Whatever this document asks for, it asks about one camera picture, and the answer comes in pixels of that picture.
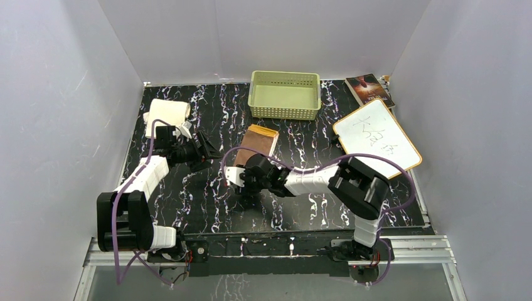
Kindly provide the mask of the brown and yellow towel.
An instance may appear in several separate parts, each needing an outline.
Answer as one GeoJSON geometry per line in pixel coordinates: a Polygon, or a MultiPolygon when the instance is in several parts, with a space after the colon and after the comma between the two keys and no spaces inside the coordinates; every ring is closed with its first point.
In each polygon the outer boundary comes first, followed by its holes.
{"type": "MultiPolygon", "coordinates": [[[[265,155],[272,156],[279,139],[279,132],[273,129],[252,124],[248,127],[243,136],[241,146],[259,151],[265,155]]],[[[250,150],[239,149],[234,165],[245,165],[247,160],[255,153],[250,150]]]]}

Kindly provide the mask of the light green plastic basket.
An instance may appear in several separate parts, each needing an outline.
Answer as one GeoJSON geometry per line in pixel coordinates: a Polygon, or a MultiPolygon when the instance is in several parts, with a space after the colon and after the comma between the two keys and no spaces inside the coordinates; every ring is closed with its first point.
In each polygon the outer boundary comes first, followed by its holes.
{"type": "Polygon", "coordinates": [[[317,73],[252,73],[248,106],[255,118],[314,120],[321,104],[321,79],[317,73]]]}

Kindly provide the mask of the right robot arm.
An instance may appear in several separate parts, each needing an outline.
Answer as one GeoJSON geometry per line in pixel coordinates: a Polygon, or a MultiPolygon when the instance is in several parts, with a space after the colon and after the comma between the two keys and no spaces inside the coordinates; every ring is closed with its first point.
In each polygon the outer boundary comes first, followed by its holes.
{"type": "Polygon", "coordinates": [[[327,167],[301,170],[277,167],[255,154],[244,165],[226,167],[224,175],[238,194],[246,196],[263,190],[280,198],[334,195],[354,214],[354,233],[351,240],[331,240],[320,252],[334,261],[372,260],[377,253],[390,182],[359,159],[343,158],[327,167]]]}

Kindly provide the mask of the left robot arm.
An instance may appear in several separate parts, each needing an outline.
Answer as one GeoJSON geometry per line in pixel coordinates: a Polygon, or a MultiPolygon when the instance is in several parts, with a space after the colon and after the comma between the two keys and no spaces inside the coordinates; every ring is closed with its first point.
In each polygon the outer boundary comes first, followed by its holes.
{"type": "Polygon", "coordinates": [[[191,172],[198,172],[222,157],[202,131],[193,134],[190,129],[189,122],[179,126],[154,124],[147,156],[119,187],[98,196],[100,251],[154,251],[171,261],[186,256],[182,231],[175,226],[155,225],[148,201],[172,168],[186,164],[191,172]]]}

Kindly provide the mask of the cream white towel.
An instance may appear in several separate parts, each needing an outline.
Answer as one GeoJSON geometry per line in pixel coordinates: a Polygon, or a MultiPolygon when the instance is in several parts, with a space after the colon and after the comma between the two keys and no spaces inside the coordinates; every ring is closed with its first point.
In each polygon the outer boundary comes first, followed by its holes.
{"type": "Polygon", "coordinates": [[[178,127],[188,119],[190,113],[191,106],[188,102],[154,98],[149,106],[149,110],[142,115],[146,125],[145,137],[151,138],[152,136],[156,136],[155,133],[152,134],[152,129],[164,125],[162,122],[153,124],[156,119],[178,127]]]}

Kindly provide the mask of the dark cover book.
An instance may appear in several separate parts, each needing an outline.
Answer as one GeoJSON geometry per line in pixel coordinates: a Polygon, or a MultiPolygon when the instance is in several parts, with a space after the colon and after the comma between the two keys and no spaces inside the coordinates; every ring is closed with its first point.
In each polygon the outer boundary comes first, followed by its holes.
{"type": "Polygon", "coordinates": [[[386,88],[379,82],[374,74],[345,78],[344,83],[353,94],[360,107],[373,100],[382,100],[388,108],[395,106],[386,88]]]}

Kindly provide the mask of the whiteboard with wooden frame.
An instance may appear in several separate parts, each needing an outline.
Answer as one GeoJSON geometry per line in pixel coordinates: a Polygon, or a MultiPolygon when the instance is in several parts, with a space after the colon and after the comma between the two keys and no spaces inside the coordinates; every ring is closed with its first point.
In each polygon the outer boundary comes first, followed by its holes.
{"type": "Polygon", "coordinates": [[[332,129],[345,153],[383,157],[404,170],[423,161],[421,154],[382,100],[372,100],[339,119],[332,129]]]}

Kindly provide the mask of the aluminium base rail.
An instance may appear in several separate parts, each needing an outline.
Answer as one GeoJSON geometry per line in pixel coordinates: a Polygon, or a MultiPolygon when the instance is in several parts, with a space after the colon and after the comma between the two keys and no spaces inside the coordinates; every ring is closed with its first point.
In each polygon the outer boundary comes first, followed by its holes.
{"type": "MultiPolygon", "coordinates": [[[[377,242],[376,249],[380,254],[380,263],[388,261],[390,254],[392,263],[456,263],[454,253],[446,236],[390,236],[377,242]]],[[[194,262],[206,258],[213,262],[216,258],[225,259],[300,259],[319,255],[319,250],[330,243],[311,238],[221,238],[209,242],[202,255],[193,256],[194,262]]]]}

